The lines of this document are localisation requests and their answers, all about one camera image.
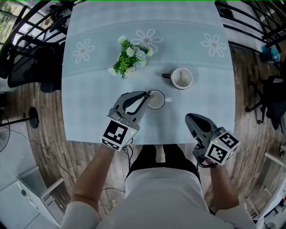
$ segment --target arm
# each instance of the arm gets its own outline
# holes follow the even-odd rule
[[[98,212],[98,201],[114,155],[114,149],[101,145],[99,152],[78,178],[72,192],[71,202],[81,201]]]
[[[214,192],[214,207],[216,211],[234,208],[239,200],[227,173],[226,167],[217,165],[210,169],[210,176]]]

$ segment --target table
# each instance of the table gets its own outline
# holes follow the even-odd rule
[[[154,50],[128,79],[111,75],[120,53],[118,38]],[[193,84],[178,90],[162,73],[192,72]],[[67,140],[100,142],[106,115],[121,94],[157,89],[172,102],[147,108],[135,144],[195,142],[187,113],[210,118],[233,131],[235,83],[229,46],[213,2],[84,2],[74,7],[63,59],[62,105]]]

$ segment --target white shirt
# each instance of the white shirt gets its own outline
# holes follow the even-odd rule
[[[201,184],[191,172],[170,168],[133,171],[125,199],[100,222],[86,203],[68,204],[61,229],[254,229],[243,205],[209,212]]]

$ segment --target cable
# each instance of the cable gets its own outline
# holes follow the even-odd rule
[[[120,192],[124,192],[124,193],[125,193],[125,191],[119,190],[119,189],[117,189],[117,188],[104,188],[104,189],[102,189],[102,190],[106,190],[106,189],[115,189],[115,190],[117,190],[117,191],[120,191]]]
[[[70,178],[71,178],[73,184],[75,185],[75,181],[74,181],[74,179],[73,179],[73,176],[72,176],[64,167],[61,166],[61,164],[59,163],[59,161],[58,161],[58,159],[57,159],[57,155],[51,153],[51,152],[50,152],[50,148],[45,148],[45,147],[43,147],[41,144],[39,144],[39,143],[36,142],[35,140],[31,140],[31,139],[27,138],[27,137],[26,137],[23,133],[21,133],[21,132],[17,132],[17,131],[15,131],[15,130],[12,130],[11,128],[7,128],[7,129],[10,129],[11,131],[13,131],[13,132],[15,132],[15,133],[21,134],[21,135],[22,135],[24,138],[26,138],[28,141],[36,143],[37,145],[39,145],[40,147],[42,147],[44,150],[46,150],[49,154],[53,155],[54,158],[55,158],[55,160],[56,160],[56,162],[58,163],[59,167],[61,167],[61,168],[70,176]],[[123,149],[123,151],[124,151],[124,152],[127,154],[127,156],[128,156],[129,169],[130,169],[130,167],[131,167],[131,158],[132,158],[132,156],[133,156],[133,149],[132,149],[132,147],[130,146],[130,144]],[[127,148],[127,147],[129,147],[129,148],[131,149],[131,152],[132,152],[132,153],[131,153],[131,157],[129,157],[128,148]],[[114,189],[114,190],[117,190],[117,191],[120,191],[120,192],[124,192],[124,193],[125,193],[125,191],[119,190],[119,189],[117,189],[117,188],[111,188],[111,187],[109,187],[109,188],[104,188],[104,189],[102,189],[102,190],[108,190],[108,189]]]
[[[13,131],[13,132],[15,132],[15,133],[18,133],[18,134],[23,135],[23,133],[20,133],[20,132],[17,132],[17,131],[15,131],[15,130],[12,130],[11,128],[10,128],[10,130]],[[30,142],[36,143],[37,145],[39,145],[40,147],[42,147],[44,150],[46,150],[49,154],[53,155],[54,158],[55,158],[55,160],[56,160],[56,162],[58,163],[59,167],[61,167],[61,168],[70,176],[70,178],[71,178],[73,184],[75,185],[75,181],[74,181],[73,176],[72,176],[64,167],[62,167],[62,165],[59,163],[59,161],[58,161],[58,159],[57,159],[57,155],[51,153],[51,152],[50,152],[50,148],[45,148],[45,147],[43,147],[43,146],[42,146],[41,144],[39,144],[38,142],[36,142],[35,140],[30,140],[30,139],[27,138],[25,135],[23,135],[23,137],[26,138],[26,139],[27,139],[28,141],[30,141]]]
[[[201,176],[200,176],[200,173],[199,173],[199,171],[198,171],[198,163],[197,163],[197,166],[196,166],[196,167],[197,167],[198,177],[201,177]]]
[[[133,157],[133,149],[132,149],[132,147],[130,146],[131,144],[133,143],[133,138],[131,138],[131,143],[130,144],[128,144],[128,145],[126,145],[126,146],[124,146],[123,148],[122,148],[122,150],[124,151],[124,153],[128,156],[128,168],[129,168],[129,170],[130,170],[130,168],[131,168],[131,158]],[[131,157],[129,157],[129,153],[128,153],[128,147],[131,149]]]

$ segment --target wooden floor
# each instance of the wooden floor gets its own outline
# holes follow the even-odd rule
[[[259,78],[267,79],[268,75],[275,74],[277,70],[262,64],[258,54],[245,49],[231,46],[231,56],[236,84],[235,135],[240,138],[241,145],[235,159],[229,163],[228,169],[240,200],[245,201],[245,198],[250,196],[258,210],[262,211],[270,199],[264,191],[264,186],[275,192],[285,178],[285,169],[269,159],[266,160],[264,152],[277,156],[280,144],[285,144],[285,137],[280,131],[274,131],[268,118],[265,118],[264,124],[258,125],[255,112],[245,113],[244,109],[258,100],[253,88],[247,85],[247,81],[252,80],[257,83]],[[66,141],[60,91],[46,94],[40,92],[38,84],[24,85],[9,93],[5,111],[9,118],[15,118],[22,116],[23,113],[27,114],[31,106],[37,109],[40,123],[37,129],[32,129],[27,124],[29,138],[50,149],[47,152],[35,142],[31,142],[34,157],[46,185],[51,185],[60,177],[64,178],[64,184],[53,192],[57,203],[64,211],[69,203],[74,182],[96,154],[98,144]],[[141,147],[133,146],[135,152],[133,159]],[[162,149],[160,146],[157,148],[161,152],[158,154],[158,160],[161,160]],[[192,157],[191,145],[181,145],[181,148],[188,158]],[[58,165],[57,161],[70,175]],[[127,155],[124,152],[116,153],[105,187],[123,191],[127,172]],[[200,170],[200,173],[206,200],[210,204],[211,187],[208,169]],[[124,193],[117,190],[104,190],[100,202],[100,216],[104,217],[123,199],[123,196]]]

